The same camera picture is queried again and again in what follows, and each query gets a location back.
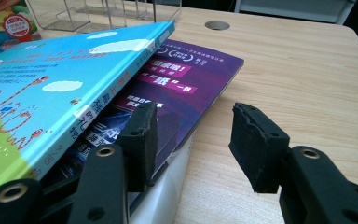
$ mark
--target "book cover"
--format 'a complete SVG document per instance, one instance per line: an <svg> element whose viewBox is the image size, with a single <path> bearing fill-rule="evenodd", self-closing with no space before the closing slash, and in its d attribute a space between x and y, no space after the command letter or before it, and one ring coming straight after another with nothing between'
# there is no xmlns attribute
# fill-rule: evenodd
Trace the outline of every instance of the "book cover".
<svg viewBox="0 0 358 224"><path fill-rule="evenodd" d="M165 21L0 53L0 185L40 179L173 30Z"/></svg>
<svg viewBox="0 0 358 224"><path fill-rule="evenodd" d="M32 13L24 0L0 0L0 52L20 42L40 39Z"/></svg>
<svg viewBox="0 0 358 224"><path fill-rule="evenodd" d="M42 181L51 183L81 172L90 149L114 143L131 112L149 101L158 103L156 174L194 132L243 63L214 49L168 39Z"/></svg>

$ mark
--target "red round sticker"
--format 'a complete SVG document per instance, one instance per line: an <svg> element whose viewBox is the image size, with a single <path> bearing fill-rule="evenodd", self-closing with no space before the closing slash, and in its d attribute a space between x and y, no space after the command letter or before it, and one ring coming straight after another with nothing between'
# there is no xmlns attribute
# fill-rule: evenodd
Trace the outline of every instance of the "red round sticker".
<svg viewBox="0 0 358 224"><path fill-rule="evenodd" d="M5 17L2 26L9 35L20 40L20 42L32 40L30 22L22 15L11 14Z"/></svg>

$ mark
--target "light wood tabletop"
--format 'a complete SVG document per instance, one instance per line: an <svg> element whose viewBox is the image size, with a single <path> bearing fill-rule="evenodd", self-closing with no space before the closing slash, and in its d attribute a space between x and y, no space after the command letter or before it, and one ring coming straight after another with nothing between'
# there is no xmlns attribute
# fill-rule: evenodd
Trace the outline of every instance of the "light wood tabletop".
<svg viewBox="0 0 358 224"><path fill-rule="evenodd" d="M225 21L211 30L207 21ZM183 8L171 38L245 64L196 130L175 223L283 223L279 195L255 194L228 143L232 106L261 109L358 184L358 37L347 27Z"/></svg>

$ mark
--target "book spine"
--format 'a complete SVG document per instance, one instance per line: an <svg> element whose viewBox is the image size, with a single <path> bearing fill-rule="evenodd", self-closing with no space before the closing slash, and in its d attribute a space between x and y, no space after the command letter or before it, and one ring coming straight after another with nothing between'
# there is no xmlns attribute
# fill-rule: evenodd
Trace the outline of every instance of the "book spine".
<svg viewBox="0 0 358 224"><path fill-rule="evenodd" d="M76 115L77 120L73 122L70 128L56 139L54 143L51 143L49 150L44 153L41 160L34 164L32 171L28 171L26 174L22 174L22 177L31 177L40 180L50 168L56 163L56 161L62 156L68 147L70 147L75 140L83 133L86 128L96 119L98 114L108 105L110 101L116 96L116 94L128 83L128 81L138 72L143 64L157 51L162 43L170 36L174 31L173 23L168 23L168 27L165 27L162 34L155 38L155 41L151 43L147 49L143 50L138 57L132 62L129 62L129 66L123 71L120 76L111 83L109 88L105 88L99 94L96 94L95 100L92 105L85 108Z"/></svg>

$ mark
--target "book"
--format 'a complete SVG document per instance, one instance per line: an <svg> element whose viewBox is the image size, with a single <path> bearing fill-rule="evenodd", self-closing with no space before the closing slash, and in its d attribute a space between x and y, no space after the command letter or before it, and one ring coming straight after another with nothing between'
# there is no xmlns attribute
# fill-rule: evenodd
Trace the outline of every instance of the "book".
<svg viewBox="0 0 358 224"><path fill-rule="evenodd" d="M25 0L0 0L0 52L41 36Z"/></svg>
<svg viewBox="0 0 358 224"><path fill-rule="evenodd" d="M158 176L243 63L218 50L168 39L42 182L48 185L79 174L89 151L114 143L131 112L149 101L158 103ZM136 197L129 198L132 203Z"/></svg>
<svg viewBox="0 0 358 224"><path fill-rule="evenodd" d="M162 21L0 53L0 185L41 179L173 31Z"/></svg>

